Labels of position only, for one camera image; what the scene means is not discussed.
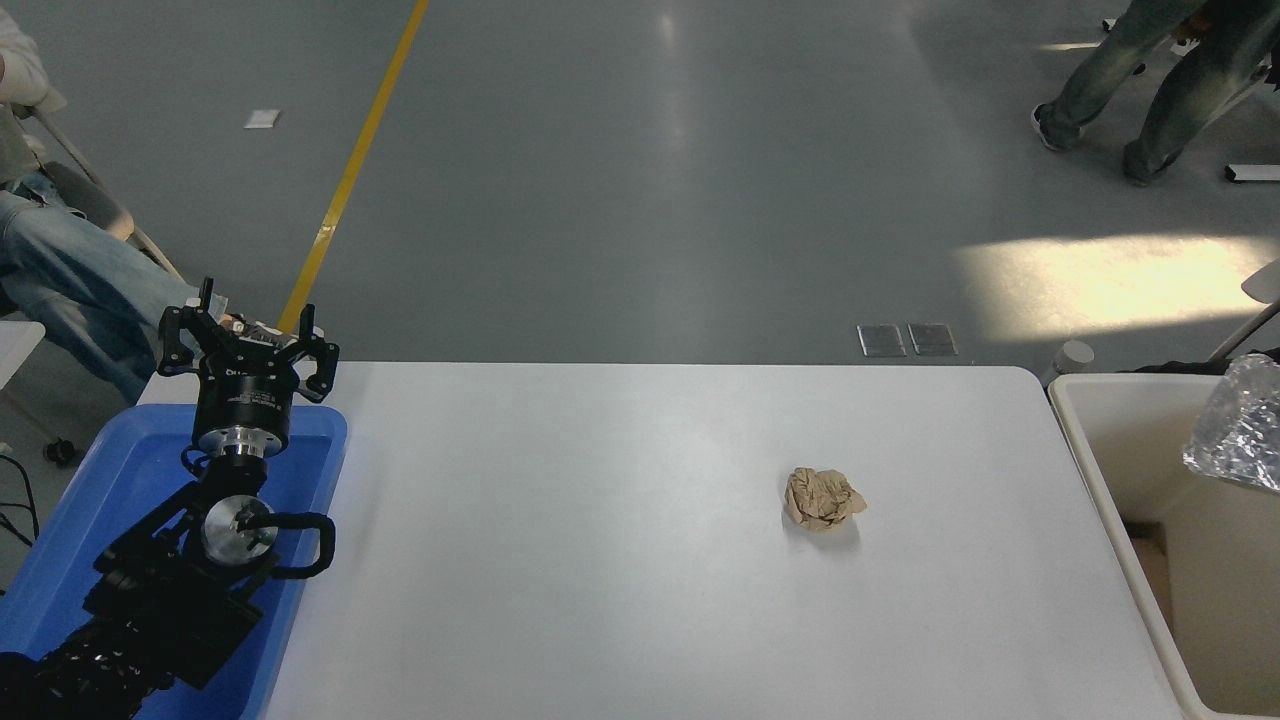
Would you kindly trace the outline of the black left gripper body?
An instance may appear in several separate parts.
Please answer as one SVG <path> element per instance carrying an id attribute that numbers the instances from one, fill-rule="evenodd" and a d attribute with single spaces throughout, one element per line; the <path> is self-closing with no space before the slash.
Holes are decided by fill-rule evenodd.
<path id="1" fill-rule="evenodd" d="M 288 441 L 294 368 L 265 348 L 209 350 L 198 361 L 192 439 L 212 441 L 234 427 Z"/>

